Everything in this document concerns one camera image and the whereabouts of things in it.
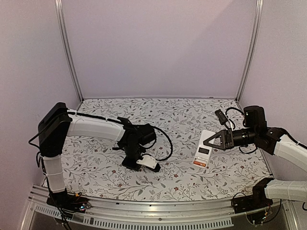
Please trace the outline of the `aluminium front rail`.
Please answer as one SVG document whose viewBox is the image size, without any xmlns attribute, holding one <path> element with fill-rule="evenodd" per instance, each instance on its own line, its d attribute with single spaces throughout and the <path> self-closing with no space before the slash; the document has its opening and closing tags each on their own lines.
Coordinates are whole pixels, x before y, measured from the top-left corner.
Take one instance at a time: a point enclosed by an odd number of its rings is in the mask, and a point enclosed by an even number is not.
<svg viewBox="0 0 307 230">
<path fill-rule="evenodd" d="M 64 225 L 61 213 L 47 204 L 48 190 L 33 185 L 26 200 L 21 230 L 297 230 L 292 202 L 274 200 L 267 220 L 256 224 L 265 209 L 235 213 L 230 198 L 189 202 L 121 201 L 91 197 L 90 208 L 73 213 Z"/>
</svg>

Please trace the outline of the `floral patterned table mat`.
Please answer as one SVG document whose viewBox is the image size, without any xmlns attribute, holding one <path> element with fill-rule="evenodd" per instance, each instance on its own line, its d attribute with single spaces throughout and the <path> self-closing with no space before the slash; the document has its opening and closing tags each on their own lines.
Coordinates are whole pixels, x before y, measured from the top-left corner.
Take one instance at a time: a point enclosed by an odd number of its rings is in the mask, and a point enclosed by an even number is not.
<svg viewBox="0 0 307 230">
<path fill-rule="evenodd" d="M 227 99 L 88 99 L 79 112 L 133 124 L 157 127 L 157 142 L 147 153 L 161 169 L 138 171 L 122 166 L 125 153 L 101 138 L 67 137 L 61 155 L 63 179 L 69 193 L 130 201 L 202 201 L 249 195 L 260 180 L 270 177 L 265 160 L 253 145 L 213 149 L 206 168 L 193 165 L 201 132 L 222 129 L 216 110 L 227 112 L 236 129 L 243 117 Z"/>
</svg>

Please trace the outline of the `left aluminium frame post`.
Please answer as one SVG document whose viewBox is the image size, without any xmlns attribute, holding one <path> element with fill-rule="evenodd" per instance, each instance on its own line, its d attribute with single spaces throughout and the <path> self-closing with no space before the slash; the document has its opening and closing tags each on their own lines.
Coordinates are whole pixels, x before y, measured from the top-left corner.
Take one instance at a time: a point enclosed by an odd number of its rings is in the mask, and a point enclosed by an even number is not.
<svg viewBox="0 0 307 230">
<path fill-rule="evenodd" d="M 71 80 L 72 80 L 74 89 L 76 91 L 78 100 L 80 102 L 83 102 L 84 97 L 82 94 L 81 86 L 80 86 L 80 83 L 77 77 L 77 73 L 76 73 L 76 69 L 75 69 L 75 65 L 74 65 L 74 61 L 73 61 L 73 57 L 71 53 L 67 28 L 65 24 L 63 4 L 61 0 L 55 0 L 55 9 L 56 9 L 57 20 L 59 24 L 59 32 L 60 32 L 60 36 L 62 39 L 63 49 L 64 49 L 68 69 L 70 72 Z"/>
</svg>

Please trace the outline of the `aluminium frame post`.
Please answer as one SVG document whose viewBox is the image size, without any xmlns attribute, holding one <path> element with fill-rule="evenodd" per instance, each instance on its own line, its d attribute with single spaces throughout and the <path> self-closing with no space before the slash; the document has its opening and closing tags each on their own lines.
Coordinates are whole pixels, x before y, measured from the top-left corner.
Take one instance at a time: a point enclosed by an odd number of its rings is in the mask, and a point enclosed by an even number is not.
<svg viewBox="0 0 307 230">
<path fill-rule="evenodd" d="M 78 100 L 80 102 L 83 102 L 84 97 L 82 94 L 81 86 L 80 86 L 80 83 L 77 77 L 77 73 L 76 73 L 76 69 L 75 69 L 75 65 L 74 65 L 74 61 L 73 61 L 73 57 L 71 53 L 67 28 L 65 24 L 63 4 L 61 0 L 55 0 L 55 9 L 56 9 L 57 20 L 59 24 L 59 32 L 60 32 L 60 36 L 62 39 L 63 49 L 64 49 L 68 69 L 70 72 L 71 80 L 72 80 L 74 89 L 76 91 Z"/>
<path fill-rule="evenodd" d="M 244 64 L 243 68 L 243 73 L 242 77 L 240 80 L 239 88 L 236 94 L 236 101 L 240 102 L 243 96 L 243 92 L 245 89 L 245 85 L 247 83 L 248 79 L 248 74 L 250 71 L 250 67 L 252 64 L 252 59 L 254 56 L 256 44 L 257 44 L 257 39 L 258 39 L 258 34 L 259 34 L 259 29 L 260 29 L 260 23 L 261 23 L 261 16 L 262 16 L 262 9 L 263 9 L 263 0 L 257 0 L 256 1 L 256 8 L 255 8 L 255 14 L 254 14 L 254 21 L 252 25 L 252 32 L 251 32 L 251 38 L 249 42 L 249 47 L 248 47 L 248 54 L 247 58 Z"/>
</svg>

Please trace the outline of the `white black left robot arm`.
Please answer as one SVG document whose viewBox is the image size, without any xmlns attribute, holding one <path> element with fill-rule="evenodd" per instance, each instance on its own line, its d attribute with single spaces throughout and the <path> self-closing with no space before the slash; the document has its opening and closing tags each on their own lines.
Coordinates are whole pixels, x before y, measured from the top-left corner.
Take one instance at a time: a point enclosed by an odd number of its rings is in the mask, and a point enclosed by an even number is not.
<svg viewBox="0 0 307 230">
<path fill-rule="evenodd" d="M 38 125 L 38 148 L 43 159 L 48 186 L 52 199 L 61 208 L 71 204 L 66 194 L 61 164 L 61 154 L 66 137 L 82 136 L 103 138 L 117 143 L 117 150 L 126 154 L 123 165 L 131 170 L 145 166 L 157 172 L 160 165 L 147 155 L 145 145 L 156 141 L 156 133 L 150 124 L 134 125 L 127 118 L 115 120 L 95 115 L 86 115 L 70 110 L 65 103 L 57 103 Z"/>
</svg>

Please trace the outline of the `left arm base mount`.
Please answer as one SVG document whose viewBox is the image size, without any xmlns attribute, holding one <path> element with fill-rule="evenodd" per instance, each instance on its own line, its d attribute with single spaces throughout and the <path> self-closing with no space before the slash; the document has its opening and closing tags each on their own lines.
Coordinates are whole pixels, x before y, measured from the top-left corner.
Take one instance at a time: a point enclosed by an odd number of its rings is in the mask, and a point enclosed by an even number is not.
<svg viewBox="0 0 307 230">
<path fill-rule="evenodd" d="M 59 193 L 49 192 L 47 204 L 70 213 L 84 213 L 86 210 L 91 208 L 89 199 L 83 197 L 81 192 L 71 195 L 68 194 L 67 190 Z"/>
</svg>

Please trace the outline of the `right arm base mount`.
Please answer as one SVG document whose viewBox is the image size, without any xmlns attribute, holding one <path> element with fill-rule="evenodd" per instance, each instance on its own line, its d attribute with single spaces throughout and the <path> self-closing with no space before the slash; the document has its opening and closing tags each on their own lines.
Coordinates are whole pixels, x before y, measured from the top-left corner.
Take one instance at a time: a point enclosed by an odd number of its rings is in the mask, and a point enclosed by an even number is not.
<svg viewBox="0 0 307 230">
<path fill-rule="evenodd" d="M 233 197 L 231 200 L 231 206 L 233 207 L 234 212 L 237 214 L 271 206 L 273 200 L 265 195 L 264 188 L 272 180 L 273 178 L 264 178 L 259 181 L 253 186 L 252 195 Z"/>
</svg>

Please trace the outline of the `orange AA battery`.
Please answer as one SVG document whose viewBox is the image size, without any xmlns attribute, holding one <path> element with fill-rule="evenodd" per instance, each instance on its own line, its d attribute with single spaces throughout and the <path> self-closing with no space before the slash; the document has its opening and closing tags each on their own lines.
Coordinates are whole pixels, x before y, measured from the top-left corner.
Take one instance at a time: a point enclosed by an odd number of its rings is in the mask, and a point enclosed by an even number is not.
<svg viewBox="0 0 307 230">
<path fill-rule="evenodd" d="M 206 167 L 206 163 L 202 163 L 202 162 L 198 162 L 198 161 L 194 161 L 193 164 L 197 165 L 199 167 Z"/>
</svg>

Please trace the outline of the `right aluminium frame post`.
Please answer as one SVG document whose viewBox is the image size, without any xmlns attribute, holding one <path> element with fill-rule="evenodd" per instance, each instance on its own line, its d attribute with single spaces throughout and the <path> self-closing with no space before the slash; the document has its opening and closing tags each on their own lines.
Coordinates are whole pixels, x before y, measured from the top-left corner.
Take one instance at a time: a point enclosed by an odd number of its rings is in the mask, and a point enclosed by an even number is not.
<svg viewBox="0 0 307 230">
<path fill-rule="evenodd" d="M 248 79 L 248 74 L 250 71 L 250 67 L 252 64 L 252 59 L 254 56 L 256 44 L 257 44 L 257 39 L 258 39 L 258 34 L 259 34 L 259 29 L 260 29 L 260 23 L 261 23 L 261 16 L 262 16 L 262 9 L 263 9 L 263 0 L 257 0 L 256 1 L 256 8 L 255 8 L 255 14 L 254 14 L 254 21 L 252 25 L 252 32 L 251 32 L 251 38 L 249 42 L 249 47 L 248 47 L 248 54 L 247 58 L 244 64 L 243 68 L 243 73 L 242 77 L 240 80 L 239 88 L 236 94 L 236 101 L 240 102 L 243 96 L 243 92 L 245 89 L 245 85 L 247 83 Z"/>
</svg>

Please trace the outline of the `white remote control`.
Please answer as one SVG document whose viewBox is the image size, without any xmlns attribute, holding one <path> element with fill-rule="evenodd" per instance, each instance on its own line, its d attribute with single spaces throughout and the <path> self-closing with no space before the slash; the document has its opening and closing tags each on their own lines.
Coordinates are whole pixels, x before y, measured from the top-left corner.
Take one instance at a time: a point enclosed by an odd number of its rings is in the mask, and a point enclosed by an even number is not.
<svg viewBox="0 0 307 230">
<path fill-rule="evenodd" d="M 205 139 L 207 139 L 208 137 L 212 136 L 213 134 L 215 134 L 215 133 L 212 132 L 212 131 L 209 131 L 209 130 L 203 130 L 201 132 L 200 140 L 198 142 L 198 145 L 197 145 L 196 152 L 194 154 L 192 163 L 194 161 L 206 163 L 206 167 L 207 167 L 207 165 L 209 163 L 209 158 L 211 156 L 213 148 L 212 147 L 208 147 L 208 146 L 204 146 L 203 145 L 203 141 Z"/>
</svg>

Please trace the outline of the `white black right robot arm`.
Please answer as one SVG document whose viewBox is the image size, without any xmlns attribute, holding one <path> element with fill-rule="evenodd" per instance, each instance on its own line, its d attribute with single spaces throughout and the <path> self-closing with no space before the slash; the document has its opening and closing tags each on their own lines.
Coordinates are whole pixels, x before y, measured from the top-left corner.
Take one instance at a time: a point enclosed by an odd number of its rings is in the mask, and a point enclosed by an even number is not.
<svg viewBox="0 0 307 230">
<path fill-rule="evenodd" d="M 302 170 L 307 169 L 307 147 L 295 140 L 288 131 L 280 127 L 268 127 L 263 107 L 247 106 L 243 109 L 244 128 L 224 130 L 208 137 L 202 143 L 220 150 L 247 147 L 250 144 L 270 155 L 281 157 Z M 304 181 L 281 181 L 264 178 L 252 188 L 248 205 L 258 209 L 270 204 L 272 199 L 306 202 L 307 183 Z"/>
</svg>

